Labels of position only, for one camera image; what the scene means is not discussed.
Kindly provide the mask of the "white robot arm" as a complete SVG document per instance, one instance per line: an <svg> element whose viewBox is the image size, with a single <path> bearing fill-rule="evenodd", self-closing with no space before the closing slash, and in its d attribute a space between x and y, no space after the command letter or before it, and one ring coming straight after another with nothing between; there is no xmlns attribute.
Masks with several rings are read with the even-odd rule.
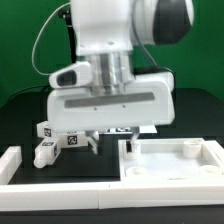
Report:
<svg viewBox="0 0 224 224"><path fill-rule="evenodd" d="M173 44L190 30L192 0L70 0L78 61L49 77L47 117L57 134L167 125L175 118L174 77L159 67L136 76L133 47Z"/></svg>

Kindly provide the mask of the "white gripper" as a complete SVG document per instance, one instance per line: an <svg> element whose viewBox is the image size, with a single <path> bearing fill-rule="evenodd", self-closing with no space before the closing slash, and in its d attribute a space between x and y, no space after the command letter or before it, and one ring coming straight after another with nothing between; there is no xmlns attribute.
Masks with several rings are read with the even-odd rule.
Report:
<svg viewBox="0 0 224 224"><path fill-rule="evenodd" d="M138 75L125 92L93 96L89 88L54 90L48 96L47 118L55 133L88 131L86 138L98 154L99 133L109 128L132 127L134 151L141 126L167 125L175 118L172 73Z"/></svg>

